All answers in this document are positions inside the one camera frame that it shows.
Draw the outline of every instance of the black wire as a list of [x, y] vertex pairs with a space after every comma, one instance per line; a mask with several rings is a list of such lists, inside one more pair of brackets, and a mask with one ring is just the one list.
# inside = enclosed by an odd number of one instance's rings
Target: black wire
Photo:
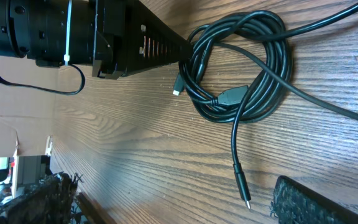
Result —
[[[186, 83], [188, 95], [202, 117], [215, 123], [233, 122], [231, 149], [235, 164], [239, 163], [236, 144], [239, 123], [254, 123], [270, 116], [282, 102], [286, 90], [323, 108], [358, 120], [357, 113], [319, 100], [290, 84], [293, 57], [286, 40], [288, 37], [330, 25], [356, 12], [358, 3], [325, 19], [292, 30], [286, 30], [282, 19], [273, 12], [243, 12], [203, 25], [190, 34], [188, 41], [192, 42], [195, 35], [201, 32], [199, 39], [194, 41], [192, 58], [179, 62], [180, 75]], [[262, 41], [267, 54], [266, 63], [240, 47], [221, 42], [232, 34]], [[200, 87], [214, 45], [238, 51], [263, 69], [239, 105], [216, 105], [213, 103], [216, 97]]]
[[84, 73], [81, 71], [81, 69], [79, 69], [77, 66], [70, 64], [71, 67], [75, 68], [81, 75], [81, 85], [79, 87], [79, 89], [77, 91], [71, 91], [71, 92], [65, 92], [65, 91], [57, 91], [57, 90], [50, 90], [47, 88], [42, 88], [42, 87], [38, 87], [38, 86], [32, 86], [32, 85], [25, 85], [25, 84], [17, 84], [17, 83], [11, 83], [9, 81], [6, 81], [5, 79], [3, 79], [0, 76], [0, 83], [3, 85], [7, 85], [7, 86], [18, 86], [18, 87], [26, 87], [26, 88], [33, 88], [36, 90], [42, 90], [42, 91], [46, 91], [49, 93], [56, 93], [56, 94], [61, 94], [61, 95], [75, 95], [78, 94], [85, 86], [85, 76]]

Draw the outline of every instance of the metal connector tip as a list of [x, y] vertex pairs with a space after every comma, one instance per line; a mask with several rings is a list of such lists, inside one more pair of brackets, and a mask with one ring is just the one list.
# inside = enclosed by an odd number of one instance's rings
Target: metal connector tip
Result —
[[251, 203], [249, 203], [249, 201], [246, 201], [247, 207], [248, 209], [251, 209]]

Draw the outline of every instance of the cable connector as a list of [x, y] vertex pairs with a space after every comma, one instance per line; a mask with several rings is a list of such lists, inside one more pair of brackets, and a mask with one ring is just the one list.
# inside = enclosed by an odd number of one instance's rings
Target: cable connector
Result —
[[241, 99], [248, 91], [248, 86], [231, 88], [219, 94], [218, 102], [221, 106], [233, 106], [241, 103]]
[[180, 73], [178, 73], [177, 80], [175, 81], [175, 84], [173, 85], [173, 93], [175, 96], [179, 96], [180, 93], [185, 90], [185, 82], [183, 81]]
[[242, 167], [240, 163], [233, 164], [233, 167], [234, 167], [234, 174], [236, 175], [236, 182], [240, 191], [241, 199], [243, 199], [246, 202], [248, 209], [251, 209], [251, 204], [250, 204], [251, 194], [249, 193], [246, 175], [242, 171]]

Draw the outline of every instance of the wooden surface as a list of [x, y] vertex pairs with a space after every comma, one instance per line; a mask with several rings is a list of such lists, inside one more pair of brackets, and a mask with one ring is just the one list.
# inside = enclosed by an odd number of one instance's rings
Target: wooden surface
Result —
[[[340, 0], [143, 1], [180, 35], [229, 13], [266, 9], [288, 28], [357, 2]], [[229, 41], [264, 58], [260, 44]], [[293, 83], [358, 112], [358, 13], [290, 40]], [[80, 189], [117, 223], [276, 223], [275, 181], [287, 175], [358, 213], [358, 122], [289, 94], [269, 118], [241, 125], [239, 158], [252, 210], [239, 200], [230, 152], [231, 124], [205, 121], [186, 94], [172, 95], [177, 64], [120, 80], [91, 78], [78, 96], [56, 96], [53, 171], [84, 174]], [[215, 48], [203, 81], [219, 92], [250, 84], [260, 68]], [[59, 88], [79, 85], [60, 71]]]

